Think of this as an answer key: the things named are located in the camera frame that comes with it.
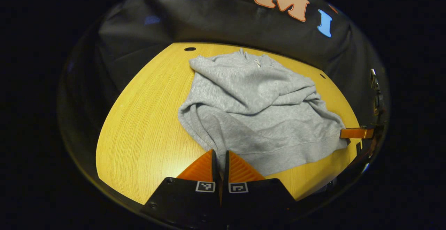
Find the letter m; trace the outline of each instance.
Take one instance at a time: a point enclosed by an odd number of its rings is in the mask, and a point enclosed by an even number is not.
[[[275,8],[275,4],[272,0],[254,0],[258,5],[265,6],[268,8]],[[295,19],[305,22],[305,10],[309,3],[308,0],[276,0],[280,11],[285,11],[290,6],[292,8],[288,11],[288,14]]]

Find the gray sweatshirt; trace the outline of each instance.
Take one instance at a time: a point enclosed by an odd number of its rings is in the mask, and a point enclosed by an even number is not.
[[[341,118],[314,82],[269,56],[240,49],[189,64],[195,78],[178,119],[205,151],[215,150],[221,170],[226,150],[266,176],[347,147]]]

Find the black fabric backdrop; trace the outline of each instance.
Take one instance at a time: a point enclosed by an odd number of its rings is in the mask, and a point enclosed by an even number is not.
[[[87,27],[122,0],[9,0],[12,48],[6,63],[7,228],[145,227],[108,200],[76,169],[56,123],[56,89],[69,51]],[[439,0],[327,0],[370,38],[387,67],[395,100],[384,148],[360,182],[294,228],[439,229],[444,140],[440,126]]]
[[[335,14],[324,0],[308,1],[305,22],[278,8],[261,7],[254,0],[122,1],[107,11],[99,27],[99,61],[113,82],[103,89],[112,92],[115,88],[117,95],[121,93],[138,71],[172,42],[227,43],[264,49],[325,71],[350,103],[360,125],[369,125],[374,122],[371,68],[390,103],[379,56],[342,12]],[[317,30],[321,20],[318,9],[333,18],[330,38]],[[145,24],[148,17],[158,22]]]

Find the wood grain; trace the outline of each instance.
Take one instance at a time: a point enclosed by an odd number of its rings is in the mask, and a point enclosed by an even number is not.
[[[186,52],[187,47],[196,50]],[[188,61],[198,55],[228,54],[239,48],[212,43],[173,43],[147,63],[118,97],[102,127],[96,150],[99,178],[121,194],[144,204],[165,177],[178,176],[204,154],[177,118],[178,108],[186,100],[194,79]],[[328,110],[339,114],[347,128],[359,127],[347,100],[323,71],[288,57],[244,49],[255,55],[267,54],[311,78]],[[279,178],[299,200],[341,173],[356,157],[358,142],[360,139],[352,139],[346,149],[322,160],[266,178]]]

